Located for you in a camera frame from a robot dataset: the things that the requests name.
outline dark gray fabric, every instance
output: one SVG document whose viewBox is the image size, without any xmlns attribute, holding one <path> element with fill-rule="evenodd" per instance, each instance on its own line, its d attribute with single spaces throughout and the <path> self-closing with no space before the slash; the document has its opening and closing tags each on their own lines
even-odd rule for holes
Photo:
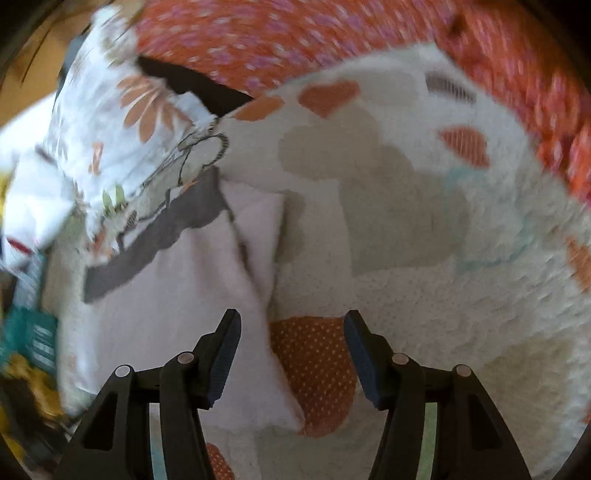
<svg viewBox="0 0 591 480">
<path fill-rule="evenodd" d="M 84 303 L 98 300 L 129 282 L 154 259 L 158 251 L 174 245 L 183 230 L 202 228 L 213 222 L 223 210 L 228 210 L 228 206 L 219 190 L 219 172 L 211 167 L 202 172 L 186 192 L 174 199 L 131 247 L 109 263 L 86 270 Z"/>
<path fill-rule="evenodd" d="M 60 73 L 57 76 L 57 90 L 56 90 L 56 101 L 57 97 L 59 97 L 61 89 L 64 88 L 64 84 L 66 82 L 66 76 L 78 55 L 78 51 L 80 47 L 86 40 L 88 36 L 89 27 L 86 27 L 85 30 L 80 34 L 74 37 L 74 39 L 68 45 L 68 49 L 66 50 L 66 58 L 64 59 L 64 63 L 61 65 Z"/>
<path fill-rule="evenodd" d="M 219 117 L 252 100 L 252 97 L 246 93 L 216 83 L 203 73 L 195 72 L 181 65 L 173 65 L 143 56 L 138 58 L 138 65 L 146 75 L 165 79 L 170 89 L 178 95 L 193 92 L 207 107 L 207 110 Z"/>
</svg>

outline gray fabric patch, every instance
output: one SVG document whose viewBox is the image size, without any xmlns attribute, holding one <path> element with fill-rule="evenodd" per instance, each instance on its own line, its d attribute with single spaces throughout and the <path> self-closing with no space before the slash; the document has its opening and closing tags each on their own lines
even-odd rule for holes
<svg viewBox="0 0 591 480">
<path fill-rule="evenodd" d="M 442 176 L 414 170 L 399 148 L 382 145 L 376 119 L 360 106 L 287 132 L 279 161 L 306 179 L 339 180 L 354 277 L 439 265 L 464 244 L 469 209 L 462 190 L 446 187 Z"/>
<path fill-rule="evenodd" d="M 283 223 L 277 247 L 277 261 L 291 263 L 304 249 L 304 232 L 299 224 L 306 209 L 304 196 L 291 190 L 281 192 L 285 195 Z"/>
<path fill-rule="evenodd" d="M 427 90 L 430 93 L 438 93 L 455 98 L 459 102 L 476 103 L 476 95 L 466 90 L 444 73 L 428 72 L 425 74 Z"/>
<path fill-rule="evenodd" d="M 219 171 L 207 168 L 170 207 L 146 227 L 127 250 L 105 265 L 86 270 L 83 301 L 92 303 L 135 277 L 156 256 L 171 247 L 187 228 L 202 228 L 228 210 L 219 190 Z"/>
</svg>

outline white fabric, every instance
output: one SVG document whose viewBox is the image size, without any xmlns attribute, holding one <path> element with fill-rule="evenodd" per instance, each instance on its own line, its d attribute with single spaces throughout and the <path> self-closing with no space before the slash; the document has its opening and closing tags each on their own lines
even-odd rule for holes
<svg viewBox="0 0 591 480">
<path fill-rule="evenodd" d="M 21 155 L 42 142 L 47 135 L 56 93 L 31 105 L 0 130 L 0 170 L 11 171 Z"/>
<path fill-rule="evenodd" d="M 222 181 L 220 189 L 234 215 L 238 240 L 248 254 L 248 272 L 266 307 L 275 284 L 275 250 L 283 218 L 282 197 L 231 181 Z"/>
<path fill-rule="evenodd" d="M 213 119 L 192 94 L 177 98 L 163 80 L 143 76 L 136 43 L 117 8 L 94 14 L 44 143 L 87 204 L 91 238 L 103 211 L 133 198 L 187 132 L 205 132 Z"/>
<path fill-rule="evenodd" d="M 8 188 L 2 225 L 2 259 L 19 268 L 30 254 L 12 241 L 36 252 L 48 247 L 74 208 L 72 183 L 55 165 L 34 150 L 20 153 Z"/>
<path fill-rule="evenodd" d="M 476 102 L 430 93 L 425 73 L 433 71 L 474 92 Z M 351 79 L 359 96 L 326 120 L 298 102 L 306 85 Z M 435 46 L 354 59 L 267 95 L 285 105 L 264 120 L 220 122 L 231 148 L 218 166 L 234 181 L 299 199 L 299 215 L 285 212 L 280 248 L 290 255 L 277 271 L 275 318 L 357 308 L 394 351 L 421 365 L 470 365 L 532 476 L 551 478 L 585 428 L 591 398 L 591 296 L 573 276 L 566 247 L 569 237 L 591 245 L 588 206 L 542 172 L 515 115 Z M 472 168 L 446 147 L 438 132 L 456 125 L 486 137 L 489 168 Z M 211 149 L 198 145 L 187 163 L 210 158 Z M 383 164 L 395 169 L 382 181 L 373 172 Z M 453 226 L 460 213 L 469 221 L 456 230 L 462 242 L 454 253 L 431 264 L 424 252 L 411 255 L 408 239 L 416 250 L 453 243 L 440 225 Z M 388 255 L 362 262 L 375 251 Z M 384 421 L 359 392 L 347 420 L 320 440 L 270 429 L 204 433 L 236 478 L 354 480 L 368 477 Z"/>
</svg>

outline orange fabric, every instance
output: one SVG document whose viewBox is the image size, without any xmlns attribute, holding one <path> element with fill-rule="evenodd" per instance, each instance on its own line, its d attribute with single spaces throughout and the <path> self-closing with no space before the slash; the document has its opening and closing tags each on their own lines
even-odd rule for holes
<svg viewBox="0 0 591 480">
<path fill-rule="evenodd" d="M 591 116 L 589 94 L 544 27 L 513 0 L 474 2 L 460 9 L 440 47 L 516 112 L 541 141 L 544 166 L 570 181 L 570 144 Z"/>
<path fill-rule="evenodd" d="M 211 443 L 207 443 L 205 446 L 207 447 L 209 463 L 212 464 L 212 470 L 216 480 L 235 480 L 234 472 L 232 472 L 219 448 Z"/>
<path fill-rule="evenodd" d="M 491 159 L 486 154 L 486 137 L 470 127 L 453 127 L 439 131 L 439 138 L 460 158 L 474 168 L 488 168 Z"/>
<path fill-rule="evenodd" d="M 285 105 L 285 102 L 280 96 L 267 97 L 262 95 L 240 108 L 233 115 L 233 118 L 243 122 L 257 122 L 280 110 L 283 105 Z"/>
<path fill-rule="evenodd" d="M 269 324 L 271 347 L 304 411 L 308 437 L 322 437 L 345 421 L 357 374 L 345 343 L 342 318 L 292 317 Z"/>
<path fill-rule="evenodd" d="M 433 41 L 454 0 L 151 0 L 139 48 L 258 96 L 388 46 Z"/>
<path fill-rule="evenodd" d="M 579 199 L 589 201 L 591 190 L 591 121 L 586 122 L 570 147 L 567 176 L 570 191 Z"/>
<path fill-rule="evenodd" d="M 353 80 L 341 80 L 332 85 L 311 85 L 302 90 L 298 103 L 321 118 L 328 118 L 341 106 L 349 103 L 361 92 Z"/>
</svg>

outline pillow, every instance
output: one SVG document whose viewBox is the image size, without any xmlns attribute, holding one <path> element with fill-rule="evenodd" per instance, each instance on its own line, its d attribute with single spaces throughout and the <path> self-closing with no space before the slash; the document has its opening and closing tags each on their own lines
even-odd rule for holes
<svg viewBox="0 0 591 480">
<path fill-rule="evenodd" d="M 228 200 L 237 209 L 230 214 Z M 215 168 L 186 186 L 129 248 L 86 272 L 92 304 L 77 331 L 81 387 L 96 392 L 115 368 L 164 365 L 215 330 L 227 308 L 242 316 L 242 336 L 222 398 L 200 412 L 226 430 L 280 426 L 303 417 L 271 351 L 267 305 L 282 218 L 280 194 L 226 183 Z"/>
<path fill-rule="evenodd" d="M 55 92 L 31 105 L 0 130 L 0 170 L 12 171 L 21 153 L 34 148 L 47 135 Z"/>
<path fill-rule="evenodd" d="M 71 181 L 35 150 L 21 153 L 4 202 L 4 266 L 20 268 L 48 247 L 74 206 Z"/>
<path fill-rule="evenodd" d="M 177 144 L 189 132 L 205 132 L 214 118 L 192 94 L 186 94 L 191 101 L 176 96 L 163 80 L 142 74 L 135 32 L 118 12 L 106 7 L 94 14 L 43 145 L 74 181 L 91 238 L 103 214 L 125 207 Z"/>
</svg>

